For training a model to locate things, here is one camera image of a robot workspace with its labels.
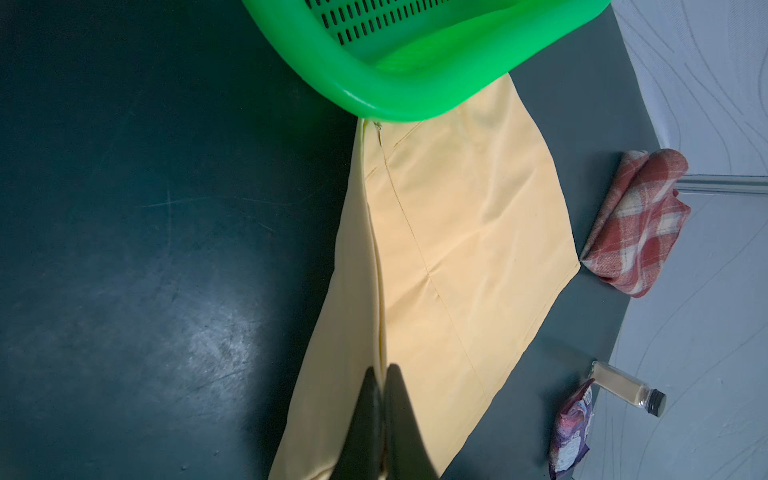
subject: baseboard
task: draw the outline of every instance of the baseboard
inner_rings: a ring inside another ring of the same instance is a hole
[[[768,195],[768,177],[683,175],[675,188],[686,194]]]

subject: green plastic basket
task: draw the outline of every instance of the green plastic basket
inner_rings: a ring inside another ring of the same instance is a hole
[[[454,108],[608,0],[243,0],[308,84],[363,118]]]

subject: black metal cap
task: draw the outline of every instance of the black metal cap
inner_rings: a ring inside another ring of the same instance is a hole
[[[664,407],[667,406],[667,396],[658,390],[654,390],[648,397],[648,405],[646,410],[651,415],[660,417],[664,413]]]

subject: white wall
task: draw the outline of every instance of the white wall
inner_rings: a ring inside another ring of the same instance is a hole
[[[768,479],[768,196],[680,199],[692,216],[611,359],[667,411],[601,392],[575,480]]]
[[[613,7],[661,146],[691,174],[768,175],[768,1]]]

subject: gray table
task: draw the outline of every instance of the gray table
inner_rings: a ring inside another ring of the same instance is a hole
[[[581,247],[618,152],[656,147],[612,12],[512,77]],[[237,0],[11,0],[0,124],[0,478],[266,478],[355,119]],[[626,305],[580,273],[445,478],[543,478]]]

